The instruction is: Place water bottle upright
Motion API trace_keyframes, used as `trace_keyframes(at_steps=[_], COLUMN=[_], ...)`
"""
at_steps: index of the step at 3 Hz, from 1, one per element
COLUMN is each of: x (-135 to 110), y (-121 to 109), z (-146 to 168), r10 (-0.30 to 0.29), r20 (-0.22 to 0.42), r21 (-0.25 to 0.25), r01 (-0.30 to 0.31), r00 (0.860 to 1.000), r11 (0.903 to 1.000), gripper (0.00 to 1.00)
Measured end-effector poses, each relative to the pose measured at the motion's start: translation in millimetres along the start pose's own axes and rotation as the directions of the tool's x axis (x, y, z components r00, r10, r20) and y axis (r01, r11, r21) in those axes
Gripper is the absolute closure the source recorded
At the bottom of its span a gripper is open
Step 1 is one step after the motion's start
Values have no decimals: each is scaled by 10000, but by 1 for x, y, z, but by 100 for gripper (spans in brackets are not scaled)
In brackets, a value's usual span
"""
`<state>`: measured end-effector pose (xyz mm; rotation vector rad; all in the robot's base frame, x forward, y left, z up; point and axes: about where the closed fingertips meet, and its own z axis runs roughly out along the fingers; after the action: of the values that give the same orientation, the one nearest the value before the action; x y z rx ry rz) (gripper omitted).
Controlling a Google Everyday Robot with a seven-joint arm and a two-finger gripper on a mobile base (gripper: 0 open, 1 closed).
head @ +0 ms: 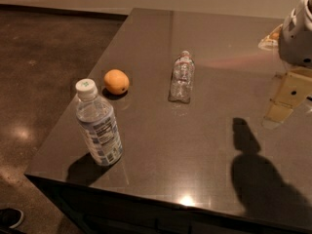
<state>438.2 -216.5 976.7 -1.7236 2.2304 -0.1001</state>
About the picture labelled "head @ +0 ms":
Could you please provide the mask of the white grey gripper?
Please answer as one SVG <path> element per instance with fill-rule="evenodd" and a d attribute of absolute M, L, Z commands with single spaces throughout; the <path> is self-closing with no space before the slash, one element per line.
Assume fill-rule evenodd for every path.
<path fill-rule="evenodd" d="M 279 47 L 280 58 L 294 67 L 283 77 L 276 95 L 270 99 L 262 126 L 282 125 L 312 95 L 312 0 L 300 0 L 278 25 L 260 40 L 258 47 L 270 51 Z"/>

